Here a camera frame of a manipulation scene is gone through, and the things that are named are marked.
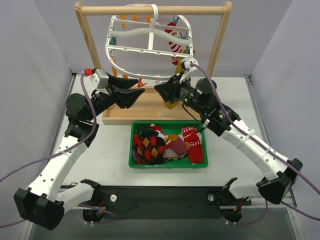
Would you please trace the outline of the yellow bear sock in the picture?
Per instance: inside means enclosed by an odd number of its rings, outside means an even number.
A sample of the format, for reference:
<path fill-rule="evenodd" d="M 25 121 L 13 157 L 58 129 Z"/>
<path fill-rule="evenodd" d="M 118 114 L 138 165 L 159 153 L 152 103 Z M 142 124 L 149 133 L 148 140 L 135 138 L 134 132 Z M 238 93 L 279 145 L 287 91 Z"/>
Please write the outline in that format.
<path fill-rule="evenodd" d="M 176 105 L 179 103 L 179 100 L 178 101 L 175 101 L 175 102 L 170 102 L 170 101 L 164 101 L 163 100 L 163 103 L 165 105 L 165 107 L 169 110 L 172 110 L 173 108 L 176 107 Z"/>
<path fill-rule="evenodd" d="M 180 57 L 179 60 L 178 60 L 178 62 L 177 62 L 177 66 L 176 66 L 176 69 L 175 69 L 175 74 L 179 74 L 179 73 L 181 73 L 181 72 L 184 70 L 184 69 L 182 68 L 182 63 L 181 63 L 182 59 L 183 59 L 183 58 Z"/>

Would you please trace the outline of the green snowman sock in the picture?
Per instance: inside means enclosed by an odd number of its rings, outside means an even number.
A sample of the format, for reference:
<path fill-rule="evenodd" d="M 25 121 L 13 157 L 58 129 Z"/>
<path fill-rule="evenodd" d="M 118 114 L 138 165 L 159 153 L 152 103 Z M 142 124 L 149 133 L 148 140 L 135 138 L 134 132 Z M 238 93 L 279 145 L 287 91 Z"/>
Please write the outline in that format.
<path fill-rule="evenodd" d="M 166 141 L 168 138 L 168 135 L 163 132 L 162 128 L 153 123 L 138 125 L 137 134 L 139 137 L 159 137 L 164 141 Z"/>

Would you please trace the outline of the black red argyle sock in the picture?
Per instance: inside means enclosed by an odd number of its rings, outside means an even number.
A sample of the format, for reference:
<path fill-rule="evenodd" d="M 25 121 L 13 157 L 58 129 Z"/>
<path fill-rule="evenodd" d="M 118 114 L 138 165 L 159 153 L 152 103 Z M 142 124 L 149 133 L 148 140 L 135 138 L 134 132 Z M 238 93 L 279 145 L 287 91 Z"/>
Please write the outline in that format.
<path fill-rule="evenodd" d="M 136 165 L 162 165 L 165 162 L 165 148 L 165 141 L 160 137 L 139 137 L 138 134 L 133 136 L 133 152 L 139 158 Z"/>

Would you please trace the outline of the white round clip hanger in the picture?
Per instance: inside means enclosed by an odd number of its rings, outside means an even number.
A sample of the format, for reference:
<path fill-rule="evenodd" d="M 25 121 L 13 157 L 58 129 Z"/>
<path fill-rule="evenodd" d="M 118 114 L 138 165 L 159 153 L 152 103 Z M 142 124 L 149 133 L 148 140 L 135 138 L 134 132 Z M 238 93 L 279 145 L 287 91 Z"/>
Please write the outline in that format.
<path fill-rule="evenodd" d="M 149 58 L 152 56 L 169 57 L 171 63 L 177 67 L 179 58 L 187 58 L 194 55 L 182 53 L 188 46 L 193 46 L 192 29 L 189 21 L 183 15 L 179 16 L 179 21 L 176 25 L 171 20 L 167 24 L 161 24 L 158 20 L 159 11 L 155 4 L 150 5 L 155 16 L 150 17 L 150 23 L 140 21 L 133 21 L 133 18 L 126 18 L 126 27 L 122 28 L 123 21 L 121 15 L 113 15 L 110 20 L 106 42 L 105 53 L 110 62 L 114 59 L 114 67 L 117 70 L 117 77 L 122 77 L 123 69 L 126 69 L 126 74 L 131 78 L 156 80 L 157 75 L 160 76 L 160 81 L 169 79 L 169 76 L 164 74 L 151 74 L 147 72 L 133 72 L 125 67 L 121 67 L 120 63 L 116 61 L 116 53 L 131 53 L 142 54 L 144 57 Z M 180 32 L 184 35 L 188 32 L 190 40 L 180 39 Z M 116 37 L 117 45 L 110 45 L 111 37 Z"/>

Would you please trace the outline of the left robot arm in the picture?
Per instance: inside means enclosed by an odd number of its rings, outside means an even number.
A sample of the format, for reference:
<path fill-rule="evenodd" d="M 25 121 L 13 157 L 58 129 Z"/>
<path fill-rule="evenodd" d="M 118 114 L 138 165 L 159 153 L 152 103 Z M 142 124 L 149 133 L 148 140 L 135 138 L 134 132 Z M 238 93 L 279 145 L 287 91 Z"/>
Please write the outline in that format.
<path fill-rule="evenodd" d="M 100 184 L 89 179 L 60 192 L 62 183 L 78 158 L 95 139 L 99 124 L 97 116 L 112 105 L 130 108 L 144 93 L 134 89 L 138 79 L 120 78 L 101 69 L 87 69 L 80 77 L 83 93 L 72 93 L 66 99 L 67 129 L 56 152 L 45 158 L 47 165 L 26 189 L 14 196 L 20 217 L 47 230 L 56 228 L 66 212 L 88 203 L 100 203 Z"/>

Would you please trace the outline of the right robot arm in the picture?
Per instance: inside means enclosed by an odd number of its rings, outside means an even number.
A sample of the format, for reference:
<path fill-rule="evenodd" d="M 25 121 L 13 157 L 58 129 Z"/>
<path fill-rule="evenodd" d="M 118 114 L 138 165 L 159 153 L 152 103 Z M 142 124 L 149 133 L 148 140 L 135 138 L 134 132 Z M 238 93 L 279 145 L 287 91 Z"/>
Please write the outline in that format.
<path fill-rule="evenodd" d="M 181 102 L 197 112 L 204 127 L 234 145 L 263 174 L 263 178 L 232 178 L 221 192 L 223 201 L 233 204 L 245 197 L 263 197 L 279 205 L 296 182 L 302 162 L 288 159 L 263 142 L 235 111 L 218 100 L 214 81 L 202 78 L 192 87 L 188 80 L 180 79 L 173 75 L 154 89 L 165 102 Z"/>

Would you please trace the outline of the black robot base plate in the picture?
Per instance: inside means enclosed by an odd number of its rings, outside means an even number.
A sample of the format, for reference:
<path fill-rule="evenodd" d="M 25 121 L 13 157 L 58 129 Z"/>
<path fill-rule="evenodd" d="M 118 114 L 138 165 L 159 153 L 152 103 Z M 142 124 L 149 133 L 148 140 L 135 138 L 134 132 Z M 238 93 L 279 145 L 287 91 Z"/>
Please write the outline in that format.
<path fill-rule="evenodd" d="M 222 188 L 221 186 L 102 186 L 103 188 L 202 188 L 201 193 L 211 188 Z M 207 203 L 192 201 L 191 204 L 168 202 L 142 203 L 133 204 L 129 201 L 121 201 L 120 206 L 106 207 L 98 205 L 107 210 L 104 219 L 112 219 L 113 214 L 117 215 L 121 220 L 207 220 L 220 219 L 223 208 L 227 209 L 227 213 L 234 216 L 236 220 L 242 217 L 241 210 L 234 212 L 234 205 L 218 206 L 216 204 L 209 205 Z"/>

